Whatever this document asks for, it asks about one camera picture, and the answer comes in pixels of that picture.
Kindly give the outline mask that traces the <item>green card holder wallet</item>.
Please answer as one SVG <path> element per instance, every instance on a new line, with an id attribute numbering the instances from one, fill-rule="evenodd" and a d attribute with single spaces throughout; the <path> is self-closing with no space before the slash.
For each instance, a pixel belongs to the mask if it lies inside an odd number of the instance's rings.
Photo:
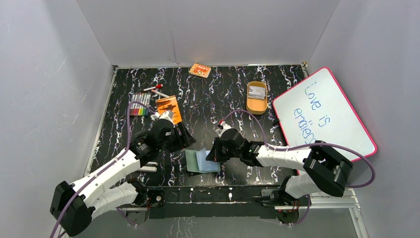
<path id="1" fill-rule="evenodd" d="M 209 153 L 210 150 L 205 148 L 200 151 L 185 150 L 187 171 L 202 174 L 220 172 L 220 163 L 206 160 Z"/>

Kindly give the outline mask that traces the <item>tan oval tray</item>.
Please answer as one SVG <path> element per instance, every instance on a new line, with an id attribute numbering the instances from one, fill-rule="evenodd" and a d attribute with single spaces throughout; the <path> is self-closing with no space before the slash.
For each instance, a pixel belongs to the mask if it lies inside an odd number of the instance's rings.
<path id="1" fill-rule="evenodd" d="M 254 115 L 262 115 L 268 108 L 267 85 L 252 81 L 247 85 L 246 109 Z"/>

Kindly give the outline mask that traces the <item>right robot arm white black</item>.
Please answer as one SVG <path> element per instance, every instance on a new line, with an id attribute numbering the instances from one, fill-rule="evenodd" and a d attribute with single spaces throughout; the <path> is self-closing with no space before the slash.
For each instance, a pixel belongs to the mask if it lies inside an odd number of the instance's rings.
<path id="1" fill-rule="evenodd" d="M 286 178 L 279 189 L 279 200 L 292 205 L 304 195 L 324 192 L 341 197 L 353 169 L 350 160 L 322 141 L 291 149 L 249 141 L 236 129 L 224 129 L 213 142 L 206 160 L 224 163 L 238 158 L 250 167 L 283 167 L 299 171 L 297 176 Z"/>

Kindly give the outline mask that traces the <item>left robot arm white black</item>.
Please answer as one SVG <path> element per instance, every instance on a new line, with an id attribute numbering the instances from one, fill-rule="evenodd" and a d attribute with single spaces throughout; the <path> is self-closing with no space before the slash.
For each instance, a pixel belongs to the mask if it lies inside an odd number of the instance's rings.
<path id="1" fill-rule="evenodd" d="M 62 227 L 70 236 L 84 231 L 99 215 L 125 204 L 143 206 L 148 189 L 131 179 L 122 178 L 155 160 L 161 151 L 174 153 L 196 143 L 182 122 L 158 119 L 148 131 L 129 140 L 129 146 L 117 157 L 89 175 L 72 183 L 63 181 L 54 190 L 50 213 L 56 219 L 51 237 Z"/>

